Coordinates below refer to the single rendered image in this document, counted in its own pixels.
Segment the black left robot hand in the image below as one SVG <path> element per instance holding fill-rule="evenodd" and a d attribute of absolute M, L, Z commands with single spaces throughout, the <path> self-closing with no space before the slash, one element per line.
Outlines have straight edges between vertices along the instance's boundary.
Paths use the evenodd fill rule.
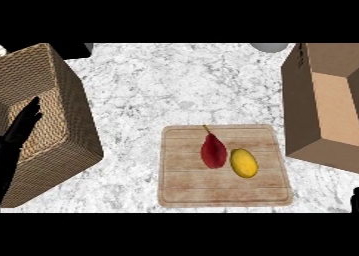
<path fill-rule="evenodd" d="M 0 203 L 10 186 L 22 144 L 41 118 L 38 102 L 38 97 L 34 97 L 0 136 Z"/>

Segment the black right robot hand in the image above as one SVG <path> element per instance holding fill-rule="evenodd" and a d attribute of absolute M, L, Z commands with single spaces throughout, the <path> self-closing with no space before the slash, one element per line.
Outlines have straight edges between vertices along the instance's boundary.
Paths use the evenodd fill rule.
<path fill-rule="evenodd" d="M 350 197 L 351 212 L 359 213 L 359 187 L 353 189 L 353 195 Z"/>

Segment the pale wooden cutting board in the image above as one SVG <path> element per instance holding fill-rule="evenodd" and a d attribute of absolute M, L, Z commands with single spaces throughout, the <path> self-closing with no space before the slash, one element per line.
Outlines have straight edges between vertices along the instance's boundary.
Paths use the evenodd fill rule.
<path fill-rule="evenodd" d="M 211 169 L 199 150 L 214 134 L 227 150 L 249 151 L 258 163 L 254 177 L 230 166 Z M 291 203 L 292 193 L 273 128 L 264 124 L 167 126 L 161 132 L 158 202 L 164 207 L 267 207 Z"/>

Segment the brown cardboard box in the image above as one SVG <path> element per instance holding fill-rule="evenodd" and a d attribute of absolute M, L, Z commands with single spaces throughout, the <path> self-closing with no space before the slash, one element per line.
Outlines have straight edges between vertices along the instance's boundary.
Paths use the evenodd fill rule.
<path fill-rule="evenodd" d="M 359 174 L 359 43 L 298 43 L 280 74 L 285 155 Z"/>

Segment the red pear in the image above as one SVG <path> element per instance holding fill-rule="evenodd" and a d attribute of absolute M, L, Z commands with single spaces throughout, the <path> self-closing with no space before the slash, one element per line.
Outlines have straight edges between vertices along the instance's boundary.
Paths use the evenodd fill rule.
<path fill-rule="evenodd" d="M 203 129 L 206 131 L 206 136 L 201 146 L 201 159 L 209 169 L 217 169 L 226 162 L 226 147 L 215 135 L 209 132 L 206 126 L 203 126 Z"/>

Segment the brown wicker basket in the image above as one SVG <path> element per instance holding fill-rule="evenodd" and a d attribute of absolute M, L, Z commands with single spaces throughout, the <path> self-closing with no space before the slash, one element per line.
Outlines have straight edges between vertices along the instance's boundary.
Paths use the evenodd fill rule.
<path fill-rule="evenodd" d="M 81 80 L 51 46 L 0 57 L 0 135 L 29 101 L 41 119 L 23 143 L 1 206 L 20 206 L 103 157 Z"/>

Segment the yellow lemon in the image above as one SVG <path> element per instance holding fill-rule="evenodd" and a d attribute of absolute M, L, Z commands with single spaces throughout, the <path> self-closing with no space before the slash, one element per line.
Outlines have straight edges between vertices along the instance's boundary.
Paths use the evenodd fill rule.
<path fill-rule="evenodd" d="M 232 170 L 239 177 L 251 178 L 257 174 L 257 160 L 245 149 L 233 149 L 230 151 L 229 161 Z"/>

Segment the dark appliance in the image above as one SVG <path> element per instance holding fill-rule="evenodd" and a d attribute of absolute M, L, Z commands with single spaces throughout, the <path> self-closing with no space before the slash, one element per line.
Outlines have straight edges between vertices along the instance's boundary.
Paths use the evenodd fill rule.
<path fill-rule="evenodd" d="M 91 43 L 51 43 L 50 46 L 63 60 L 88 58 L 91 55 Z"/>

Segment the grey round object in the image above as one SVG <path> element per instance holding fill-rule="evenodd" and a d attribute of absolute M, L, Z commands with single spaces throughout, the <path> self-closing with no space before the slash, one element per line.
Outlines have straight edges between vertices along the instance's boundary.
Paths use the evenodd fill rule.
<path fill-rule="evenodd" d="M 280 52 L 288 44 L 286 43 L 251 43 L 251 46 L 264 53 Z"/>

